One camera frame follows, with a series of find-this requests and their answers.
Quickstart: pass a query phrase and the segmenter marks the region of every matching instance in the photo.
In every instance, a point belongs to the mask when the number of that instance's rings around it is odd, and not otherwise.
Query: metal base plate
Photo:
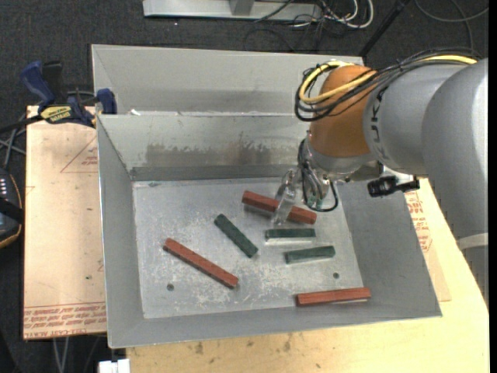
[[[144,16],[260,19],[276,11],[284,3],[254,2],[248,15],[233,15],[229,0],[144,0]],[[297,16],[319,16],[320,9],[314,4],[292,3],[278,12],[271,20],[291,21]]]
[[[273,196],[278,179],[136,182],[134,210],[144,317],[198,315],[294,307],[295,294],[363,286],[346,218],[339,205],[314,225],[286,222],[278,228],[310,228],[304,244],[267,242],[276,228],[266,212],[242,204],[245,190]],[[214,224],[226,215],[258,248],[249,259]],[[231,290],[162,250],[171,237],[238,277]],[[284,252],[334,246],[331,259],[287,265]]]

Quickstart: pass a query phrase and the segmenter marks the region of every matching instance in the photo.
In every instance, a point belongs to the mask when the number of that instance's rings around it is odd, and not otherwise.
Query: gray metal tray
[[[339,184],[339,208],[315,224],[315,244],[336,255],[291,267],[283,251],[297,246],[267,245],[270,217],[242,205],[244,190],[274,195],[295,165],[308,126],[292,116],[294,93],[330,58],[93,46],[95,89],[110,87],[120,113],[97,125],[111,347],[440,315],[401,193]],[[253,260],[214,225],[220,213],[259,247]],[[166,237],[237,275],[236,289],[162,250]],[[300,291],[362,285],[365,303],[294,304]]]

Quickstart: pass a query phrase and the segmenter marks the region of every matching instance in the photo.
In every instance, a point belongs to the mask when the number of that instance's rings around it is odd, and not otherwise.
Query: green block
[[[276,238],[315,238],[316,231],[313,228],[281,228],[268,229],[266,239]]]
[[[331,258],[335,255],[333,246],[313,247],[311,249],[292,250],[285,253],[287,264],[301,263],[309,260]]]
[[[259,249],[243,235],[235,225],[228,220],[223,214],[219,214],[214,220],[214,224],[229,238],[240,250],[252,258]]]

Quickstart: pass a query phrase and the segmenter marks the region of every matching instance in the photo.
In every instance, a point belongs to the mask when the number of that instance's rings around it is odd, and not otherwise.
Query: black electronic device
[[[0,248],[14,242],[21,232],[23,210],[16,182],[0,169]]]

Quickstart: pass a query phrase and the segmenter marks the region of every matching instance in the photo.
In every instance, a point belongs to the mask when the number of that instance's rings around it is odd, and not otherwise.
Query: rectangular bar
[[[201,255],[188,249],[174,239],[167,238],[162,248],[166,252],[171,253],[173,256],[180,258],[185,261],[185,263],[188,263],[192,267],[222,283],[224,286],[234,288],[238,283],[238,278],[235,275],[232,275],[216,264],[211,263],[209,260],[203,258]]]
[[[259,195],[258,193],[246,190],[243,193],[242,203],[248,206],[260,208],[261,210],[274,212],[278,208],[278,200]],[[305,210],[303,208],[293,206],[288,214],[288,219],[295,222],[302,222],[304,224],[314,224],[318,215],[313,211]]]
[[[333,246],[320,246],[286,252],[285,261],[287,264],[301,263],[308,260],[331,258],[334,255],[335,248]]]
[[[329,302],[363,301],[371,297],[369,288],[354,288],[300,293],[296,296],[297,306],[317,305]]]
[[[266,239],[274,238],[315,238],[316,231],[314,228],[282,228],[267,229],[265,232]]]
[[[219,214],[214,220],[214,224],[229,238],[233,243],[245,253],[248,258],[252,258],[259,249],[247,238],[225,215]]]

